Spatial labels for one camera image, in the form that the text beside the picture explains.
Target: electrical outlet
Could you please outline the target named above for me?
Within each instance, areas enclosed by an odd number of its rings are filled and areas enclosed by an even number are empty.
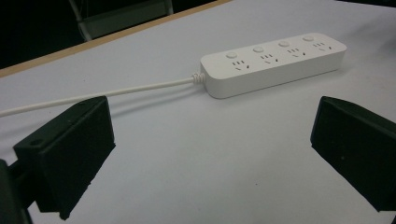
[[[208,93],[221,99],[336,70],[346,50],[326,35],[298,35],[206,55],[201,72]]]

